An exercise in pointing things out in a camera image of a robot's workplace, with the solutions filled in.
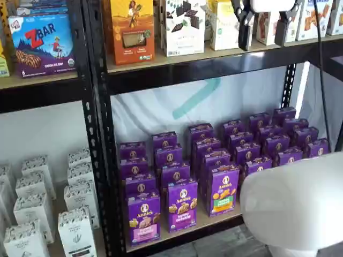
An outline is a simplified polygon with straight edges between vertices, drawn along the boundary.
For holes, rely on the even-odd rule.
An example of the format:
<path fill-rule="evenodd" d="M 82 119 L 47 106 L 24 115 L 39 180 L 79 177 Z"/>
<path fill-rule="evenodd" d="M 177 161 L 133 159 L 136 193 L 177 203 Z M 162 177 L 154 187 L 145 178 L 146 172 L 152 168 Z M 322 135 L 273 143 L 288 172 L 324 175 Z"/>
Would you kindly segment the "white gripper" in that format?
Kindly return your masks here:
<path fill-rule="evenodd" d="M 249 49 L 251 27 L 250 20 L 254 12 L 279 12 L 275 33 L 275 44 L 284 46 L 285 43 L 294 42 L 300 20 L 303 1 L 300 0 L 232 0 L 234 14 L 239 22 L 238 47 L 244 51 Z"/>

